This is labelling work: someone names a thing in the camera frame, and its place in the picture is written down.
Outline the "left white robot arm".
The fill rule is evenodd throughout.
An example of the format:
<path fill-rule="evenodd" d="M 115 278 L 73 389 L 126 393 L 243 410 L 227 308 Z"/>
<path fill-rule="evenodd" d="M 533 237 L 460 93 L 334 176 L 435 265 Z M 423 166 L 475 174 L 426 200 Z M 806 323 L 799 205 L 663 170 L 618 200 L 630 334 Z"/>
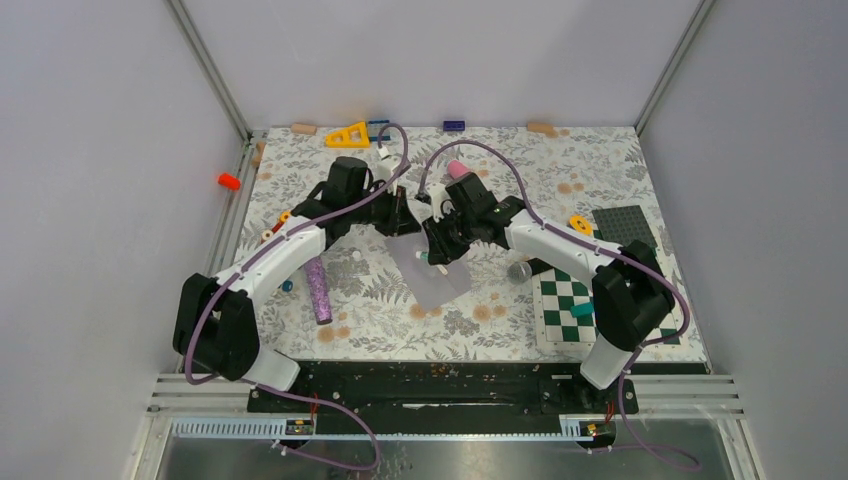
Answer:
<path fill-rule="evenodd" d="M 256 312 L 293 273 L 319 257 L 354 225 L 371 225 L 387 237 L 417 233 L 405 191 L 395 185 L 410 167 L 384 159 L 375 168 L 340 156 L 328 176 L 291 211 L 272 236 L 242 260 L 212 277 L 183 284 L 172 339 L 187 365 L 199 365 L 230 381 L 272 388 L 288 411 L 309 401 L 310 385 L 298 363 L 262 345 Z"/>

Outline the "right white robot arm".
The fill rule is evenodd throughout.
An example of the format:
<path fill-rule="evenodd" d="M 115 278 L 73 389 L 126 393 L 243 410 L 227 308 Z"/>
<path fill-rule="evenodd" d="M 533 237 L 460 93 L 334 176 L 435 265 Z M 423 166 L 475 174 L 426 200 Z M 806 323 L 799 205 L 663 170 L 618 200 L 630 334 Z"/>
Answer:
<path fill-rule="evenodd" d="M 614 381 L 676 305 L 652 248 L 639 240 L 621 246 L 547 222 L 523 198 L 497 199 L 474 173 L 418 197 L 432 208 L 422 222 L 429 264 L 451 264 L 479 241 L 539 259 L 588 289 L 599 336 L 573 396 L 589 412 L 607 405 Z"/>

